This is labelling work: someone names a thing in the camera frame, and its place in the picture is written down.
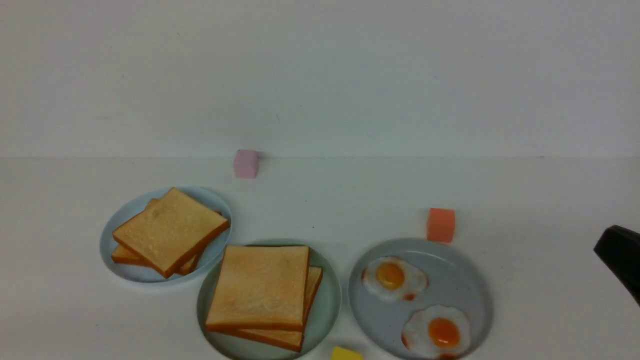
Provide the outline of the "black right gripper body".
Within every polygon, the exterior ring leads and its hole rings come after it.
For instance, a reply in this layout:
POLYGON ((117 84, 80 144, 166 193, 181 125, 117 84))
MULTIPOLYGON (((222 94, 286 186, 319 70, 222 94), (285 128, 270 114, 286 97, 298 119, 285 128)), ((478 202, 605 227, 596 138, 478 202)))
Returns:
POLYGON ((603 231, 593 251, 639 304, 640 234, 617 224, 611 225, 603 231))

